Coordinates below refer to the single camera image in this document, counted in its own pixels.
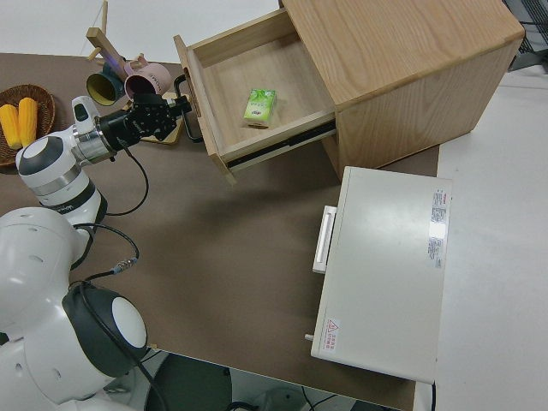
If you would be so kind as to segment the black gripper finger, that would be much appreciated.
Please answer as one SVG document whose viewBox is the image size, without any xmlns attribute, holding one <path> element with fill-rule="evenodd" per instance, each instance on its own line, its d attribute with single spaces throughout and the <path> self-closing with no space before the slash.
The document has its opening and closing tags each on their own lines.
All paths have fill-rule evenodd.
<svg viewBox="0 0 548 411">
<path fill-rule="evenodd" d="M 173 133 L 179 134 L 179 128 L 185 120 L 184 112 L 163 113 L 160 117 L 160 140 L 168 140 Z"/>
<path fill-rule="evenodd" d="M 164 113 L 188 113 L 192 110 L 192 105 L 187 96 L 174 98 L 164 98 L 161 110 Z"/>
</svg>

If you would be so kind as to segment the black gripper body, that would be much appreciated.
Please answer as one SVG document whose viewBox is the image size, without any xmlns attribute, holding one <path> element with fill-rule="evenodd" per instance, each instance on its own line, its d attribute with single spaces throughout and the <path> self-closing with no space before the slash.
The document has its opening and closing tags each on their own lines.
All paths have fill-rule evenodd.
<svg viewBox="0 0 548 411">
<path fill-rule="evenodd" d="M 154 93 L 136 93 L 123 126 L 124 144 L 137 144 L 142 138 L 153 136 L 156 140 L 164 139 L 162 125 L 164 100 Z"/>
</svg>

